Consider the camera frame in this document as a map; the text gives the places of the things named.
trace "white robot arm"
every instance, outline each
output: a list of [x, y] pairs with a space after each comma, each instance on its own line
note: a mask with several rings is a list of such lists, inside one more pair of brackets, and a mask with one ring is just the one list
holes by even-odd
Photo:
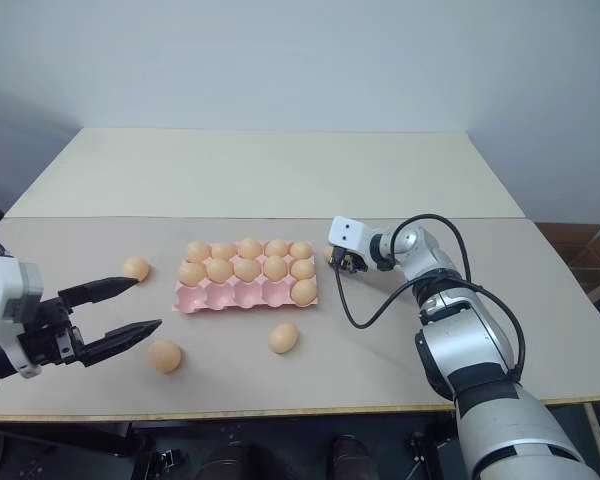
[[110, 277], [40, 301], [43, 285], [38, 267], [9, 255], [0, 244], [0, 379], [16, 373], [33, 378], [49, 363], [78, 361], [88, 367], [149, 336], [161, 320], [131, 323], [85, 344], [69, 319], [75, 307], [115, 297], [136, 283], [136, 279]]
[[[463, 251], [463, 280], [436, 239], [414, 220], [446, 223]], [[370, 326], [385, 305], [365, 324], [357, 324], [346, 306], [340, 270], [355, 272], [398, 267], [413, 287], [422, 329], [415, 343], [431, 387], [453, 400], [458, 436], [472, 479], [596, 479], [551, 413], [520, 385], [524, 336], [513, 313], [497, 297], [470, 281], [464, 243], [448, 220], [422, 215], [395, 230], [373, 229], [336, 217], [329, 232], [334, 246], [330, 264], [343, 307], [357, 328]], [[476, 292], [487, 295], [512, 319], [518, 333], [517, 364], [511, 344]]]

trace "white wall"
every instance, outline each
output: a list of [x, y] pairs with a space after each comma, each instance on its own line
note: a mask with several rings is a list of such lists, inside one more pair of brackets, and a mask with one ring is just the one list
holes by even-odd
[[0, 209], [6, 211], [79, 131], [0, 91]]
[[0, 0], [0, 88], [85, 126], [468, 130], [600, 221], [600, 0]]

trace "cardboard box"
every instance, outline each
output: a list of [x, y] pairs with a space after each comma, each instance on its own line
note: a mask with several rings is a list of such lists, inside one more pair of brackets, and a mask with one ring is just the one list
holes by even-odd
[[574, 223], [537, 223], [560, 257], [587, 293], [600, 295], [600, 225]]

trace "floor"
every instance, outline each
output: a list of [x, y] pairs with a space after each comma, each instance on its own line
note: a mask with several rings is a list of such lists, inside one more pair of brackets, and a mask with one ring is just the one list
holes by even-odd
[[[600, 459], [581, 406], [552, 409], [587, 463], [600, 475]], [[269, 478], [277, 480], [323, 480], [331, 440], [352, 433], [365, 443], [378, 463], [380, 478], [404, 479], [414, 465], [408, 447], [412, 432], [422, 431], [434, 420], [433, 414], [342, 415], [272, 418], [246, 421], [205, 421], [152, 424], [141, 431], [155, 440], [158, 451], [181, 449], [185, 466], [161, 477], [164, 480], [193, 479], [204, 459], [231, 441], [257, 445], [270, 467]], [[466, 479], [458, 442], [439, 448], [447, 479]], [[6, 444], [0, 480], [124, 480], [131, 477], [134, 459], [102, 453], [34, 444], [9, 439]], [[424, 478], [419, 469], [413, 479]]]

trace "table edge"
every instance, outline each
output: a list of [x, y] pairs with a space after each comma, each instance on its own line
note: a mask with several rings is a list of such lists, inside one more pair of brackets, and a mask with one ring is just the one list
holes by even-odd
[[[542, 400], [547, 406], [600, 402], [592, 397], [552, 398]], [[239, 410], [226, 412], [128, 414], [128, 415], [0, 415], [0, 422], [130, 422], [158, 420], [219, 420], [259, 417], [295, 417], [309, 415], [346, 415], [369, 413], [413, 413], [453, 410], [452, 403], [422, 405], [385, 405], [365, 407], [290, 408], [279, 410]]]

